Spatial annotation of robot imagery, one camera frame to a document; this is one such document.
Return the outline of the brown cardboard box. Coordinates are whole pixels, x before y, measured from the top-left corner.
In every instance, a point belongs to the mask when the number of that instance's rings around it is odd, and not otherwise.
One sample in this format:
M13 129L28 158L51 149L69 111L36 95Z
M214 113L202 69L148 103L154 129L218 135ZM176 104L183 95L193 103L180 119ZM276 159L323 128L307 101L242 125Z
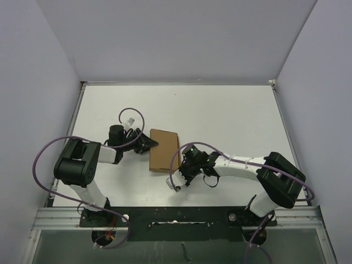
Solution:
M178 134L171 131L151 129L150 138L158 142L158 146L150 148L149 171L174 173L181 164L180 154L178 153L170 168L172 157L180 147Z

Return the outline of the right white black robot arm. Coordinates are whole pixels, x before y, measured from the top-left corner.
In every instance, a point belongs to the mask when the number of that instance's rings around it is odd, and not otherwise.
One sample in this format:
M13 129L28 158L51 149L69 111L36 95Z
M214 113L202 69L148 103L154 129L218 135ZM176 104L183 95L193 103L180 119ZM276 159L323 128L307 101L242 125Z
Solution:
M215 148L207 153L187 144L182 157L179 168L168 179L169 187L176 192L200 174L217 180L237 177L259 182L263 191L251 198L244 212L245 220L252 225L278 207L293 208L306 182L305 175L278 152L265 157L238 157Z

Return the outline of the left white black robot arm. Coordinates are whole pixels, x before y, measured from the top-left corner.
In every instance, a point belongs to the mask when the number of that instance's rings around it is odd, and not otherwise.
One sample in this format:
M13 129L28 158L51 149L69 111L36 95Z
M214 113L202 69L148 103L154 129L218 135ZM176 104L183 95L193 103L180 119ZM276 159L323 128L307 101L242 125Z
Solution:
M118 164L123 153L133 150L145 154L159 145L139 128L125 131L122 125L109 128L107 146L99 142L69 139L53 170L54 177L73 189L81 201L86 201L84 211L99 226L112 219L109 199L98 188L94 177L99 163Z

